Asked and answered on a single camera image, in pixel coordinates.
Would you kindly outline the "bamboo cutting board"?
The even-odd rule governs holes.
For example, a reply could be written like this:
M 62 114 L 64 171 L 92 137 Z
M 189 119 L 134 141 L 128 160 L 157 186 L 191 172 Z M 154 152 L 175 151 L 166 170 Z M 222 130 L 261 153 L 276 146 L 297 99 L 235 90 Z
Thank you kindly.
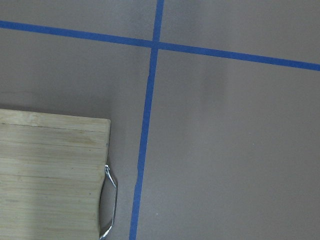
M 104 240 L 99 206 L 111 122 L 0 111 L 0 237 Z

